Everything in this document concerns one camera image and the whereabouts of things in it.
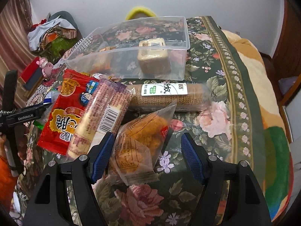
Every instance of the yellow handle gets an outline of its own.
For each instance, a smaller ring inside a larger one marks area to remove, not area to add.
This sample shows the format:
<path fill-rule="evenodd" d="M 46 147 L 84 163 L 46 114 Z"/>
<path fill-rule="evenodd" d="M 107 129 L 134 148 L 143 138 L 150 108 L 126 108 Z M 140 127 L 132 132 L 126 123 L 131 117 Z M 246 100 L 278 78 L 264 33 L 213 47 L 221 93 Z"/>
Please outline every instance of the yellow handle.
<path fill-rule="evenodd" d="M 156 15 L 150 11 L 148 8 L 145 7 L 136 7 L 132 9 L 132 11 L 129 12 L 129 14 L 126 16 L 125 20 L 131 20 L 137 15 L 138 13 L 144 13 L 148 17 L 156 17 Z"/>

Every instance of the plastic bag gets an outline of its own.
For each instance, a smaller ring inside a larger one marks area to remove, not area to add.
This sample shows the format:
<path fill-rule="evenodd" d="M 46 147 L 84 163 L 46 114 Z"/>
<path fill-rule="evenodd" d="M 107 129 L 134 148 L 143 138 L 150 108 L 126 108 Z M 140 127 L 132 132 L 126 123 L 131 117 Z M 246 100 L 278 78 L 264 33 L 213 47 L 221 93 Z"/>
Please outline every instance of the plastic bag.
<path fill-rule="evenodd" d="M 58 99 L 58 96 L 61 94 L 59 91 L 57 90 L 51 90 L 50 92 L 51 94 L 51 105 L 49 106 L 49 108 L 47 108 L 47 110 L 44 111 L 44 113 L 42 114 L 41 118 L 38 119 L 38 120 L 35 120 L 33 122 L 33 124 L 35 126 L 37 126 L 38 128 L 40 129 L 43 129 L 45 124 L 47 123 L 48 119 L 49 119 L 49 116 L 50 116 L 50 113 L 53 109 L 53 106 L 55 105 L 55 102 L 56 100 Z"/>
<path fill-rule="evenodd" d="M 101 78 L 75 130 L 67 156 L 76 159 L 99 144 L 107 132 L 116 135 L 131 97 L 125 85 Z"/>
<path fill-rule="evenodd" d="M 126 185 L 157 180 L 153 168 L 161 153 L 176 106 L 173 102 L 119 129 L 110 159 L 112 176 L 118 174 Z"/>
<path fill-rule="evenodd" d="M 129 110 L 157 111 L 177 101 L 176 111 L 204 111 L 211 106 L 210 90 L 201 83 L 156 83 L 130 85 L 135 94 Z"/>
<path fill-rule="evenodd" d="M 106 107 L 111 100 L 116 83 L 101 78 L 99 84 L 89 101 L 84 114 L 70 141 L 67 156 L 76 159 L 82 154 L 87 154 L 93 141 L 97 126 L 105 113 Z"/>
<path fill-rule="evenodd" d="M 74 70 L 65 70 L 61 94 L 43 128 L 38 146 L 54 153 L 66 154 L 75 128 L 98 81 L 96 78 L 82 75 Z"/>

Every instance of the clear plastic container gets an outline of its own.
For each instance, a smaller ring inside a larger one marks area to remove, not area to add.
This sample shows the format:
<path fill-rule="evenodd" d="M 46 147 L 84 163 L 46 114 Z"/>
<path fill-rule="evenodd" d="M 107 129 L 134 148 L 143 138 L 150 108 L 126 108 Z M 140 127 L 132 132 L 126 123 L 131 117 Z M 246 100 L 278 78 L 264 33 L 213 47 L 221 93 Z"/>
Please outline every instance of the clear plastic container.
<path fill-rule="evenodd" d="M 185 17 L 141 18 L 95 29 L 65 63 L 114 78 L 183 80 L 189 48 Z"/>

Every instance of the orange cloth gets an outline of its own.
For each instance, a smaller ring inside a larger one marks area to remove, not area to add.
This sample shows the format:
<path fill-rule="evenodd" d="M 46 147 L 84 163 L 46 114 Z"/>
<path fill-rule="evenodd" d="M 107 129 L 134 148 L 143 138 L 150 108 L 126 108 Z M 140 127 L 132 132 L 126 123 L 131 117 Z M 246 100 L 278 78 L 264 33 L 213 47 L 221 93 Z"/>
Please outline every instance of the orange cloth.
<path fill-rule="evenodd" d="M 0 202 L 9 211 L 17 177 L 11 175 L 7 161 L 0 156 Z"/>

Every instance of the curtain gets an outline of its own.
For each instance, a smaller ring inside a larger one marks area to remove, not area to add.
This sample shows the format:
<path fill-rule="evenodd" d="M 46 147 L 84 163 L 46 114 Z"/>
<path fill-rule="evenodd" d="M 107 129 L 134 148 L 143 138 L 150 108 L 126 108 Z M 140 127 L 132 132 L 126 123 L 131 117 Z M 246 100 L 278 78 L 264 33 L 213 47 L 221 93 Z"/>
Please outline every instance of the curtain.
<path fill-rule="evenodd" d="M 3 89 L 5 73 L 18 70 L 18 76 L 35 58 L 29 49 L 27 31 L 32 25 L 29 0 L 9 0 L 0 13 L 0 88 Z M 15 105 L 26 106 L 25 89 L 18 80 Z"/>

